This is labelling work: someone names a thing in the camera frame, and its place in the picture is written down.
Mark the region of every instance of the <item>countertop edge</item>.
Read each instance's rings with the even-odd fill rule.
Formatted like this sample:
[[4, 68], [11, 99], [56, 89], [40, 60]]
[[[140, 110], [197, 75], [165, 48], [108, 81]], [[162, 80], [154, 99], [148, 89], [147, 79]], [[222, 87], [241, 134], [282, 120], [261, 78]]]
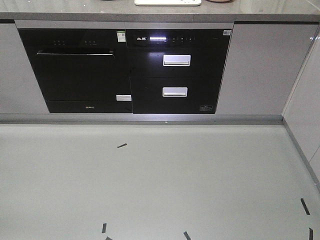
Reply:
[[320, 22], [320, 14], [0, 12], [0, 19], [133, 23]]

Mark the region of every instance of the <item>built-in dishwasher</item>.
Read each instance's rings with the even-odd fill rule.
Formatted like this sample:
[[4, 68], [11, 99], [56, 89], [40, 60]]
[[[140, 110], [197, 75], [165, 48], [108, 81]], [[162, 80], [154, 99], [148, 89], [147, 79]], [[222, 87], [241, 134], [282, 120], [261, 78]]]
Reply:
[[134, 114], [214, 114], [231, 29], [127, 29]]
[[132, 113], [124, 29], [19, 34], [51, 113]]
[[50, 113], [213, 114], [231, 29], [19, 34]]

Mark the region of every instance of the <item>silver drawer handle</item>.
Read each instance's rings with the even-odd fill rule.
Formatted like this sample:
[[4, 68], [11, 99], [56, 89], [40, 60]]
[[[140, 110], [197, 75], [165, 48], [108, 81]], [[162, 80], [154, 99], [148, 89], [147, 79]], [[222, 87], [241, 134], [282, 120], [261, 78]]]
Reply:
[[163, 87], [162, 97], [187, 97], [187, 87]]
[[164, 67], [189, 67], [191, 55], [163, 55]]

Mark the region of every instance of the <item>drawer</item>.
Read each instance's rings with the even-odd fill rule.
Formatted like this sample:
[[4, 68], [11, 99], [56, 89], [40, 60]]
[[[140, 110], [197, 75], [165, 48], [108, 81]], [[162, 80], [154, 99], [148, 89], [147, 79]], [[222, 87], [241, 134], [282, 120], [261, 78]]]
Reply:
[[221, 81], [211, 77], [132, 77], [134, 114], [214, 114]]
[[133, 48], [129, 50], [129, 67], [133, 77], [222, 78], [226, 54], [223, 48]]

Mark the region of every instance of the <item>white tray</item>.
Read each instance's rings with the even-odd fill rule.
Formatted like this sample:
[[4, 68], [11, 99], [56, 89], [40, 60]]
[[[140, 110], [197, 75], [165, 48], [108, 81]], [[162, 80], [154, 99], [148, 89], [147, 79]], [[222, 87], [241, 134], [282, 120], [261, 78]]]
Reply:
[[134, 0], [138, 6], [199, 6], [201, 0]]

